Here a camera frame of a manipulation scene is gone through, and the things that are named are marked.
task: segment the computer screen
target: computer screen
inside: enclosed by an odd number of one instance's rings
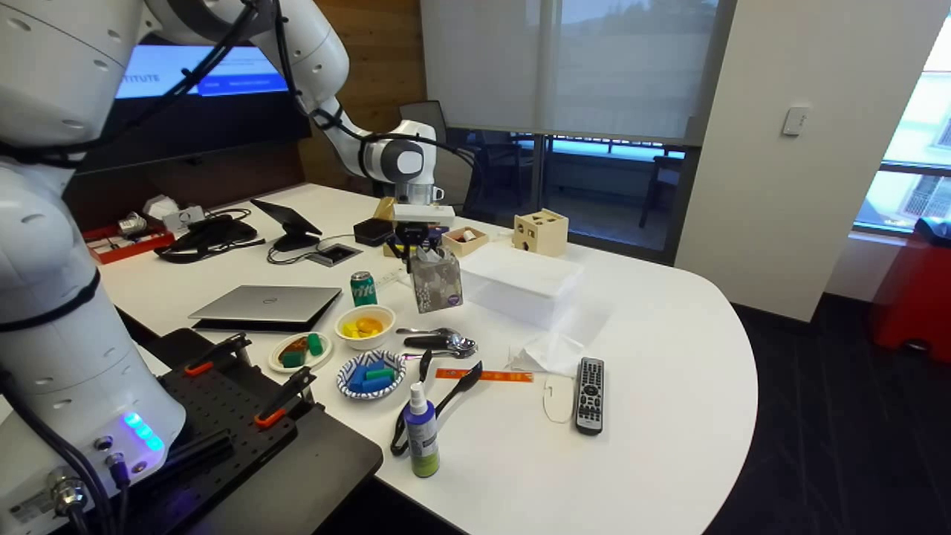
[[[150,109],[209,51],[206,45],[137,45],[104,136]],[[117,143],[91,152],[80,175],[302,140],[306,133],[306,115],[290,96],[282,75],[260,47],[239,45],[189,97],[180,97]]]

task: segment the desk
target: desk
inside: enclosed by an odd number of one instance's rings
[[[376,207],[370,195],[315,185],[266,200],[299,207],[330,239],[348,234]],[[282,234],[266,215],[253,215],[250,222],[266,239]],[[478,338],[487,369],[508,366],[516,349],[538,337],[475,304],[417,314],[403,265],[380,249],[340,267],[267,265],[266,253],[235,249],[201,265],[137,255],[107,265],[104,286],[129,314],[156,332],[172,332],[192,325],[193,308],[241,282],[348,288],[354,271],[373,271],[380,299],[403,325],[458,328]],[[443,469],[434,479],[417,479],[412,460],[392,456],[377,479],[468,533],[701,533],[731,493],[755,429],[759,381],[744,325],[724,291],[695,273],[588,247],[572,247],[566,259],[582,265],[581,286],[588,299],[612,308],[588,344],[588,353],[606,359],[606,430],[581,436],[560,414],[544,409],[544,396],[566,392],[560,384],[568,381],[478,384],[449,406],[440,430]],[[325,331],[348,307],[346,291]],[[253,332],[250,356],[266,369],[266,356],[285,338]],[[407,384],[383,402],[348,402],[336,392],[346,356],[336,344],[334,359],[319,369],[315,399],[388,448]],[[449,387],[438,381],[432,396],[443,399]]]

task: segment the silver laptop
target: silver laptop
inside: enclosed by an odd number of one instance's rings
[[[239,286],[193,313],[201,331],[312,331],[340,288]]]

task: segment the plastic bottle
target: plastic bottle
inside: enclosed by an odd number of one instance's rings
[[[426,387],[412,387],[412,405],[404,409],[404,424],[412,436],[413,473],[417,479],[428,479],[440,473],[440,448],[438,448],[438,406],[426,399]]]

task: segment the remote control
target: remote control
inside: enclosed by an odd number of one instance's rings
[[[582,356],[575,381],[575,429],[600,433],[605,429],[605,359]]]

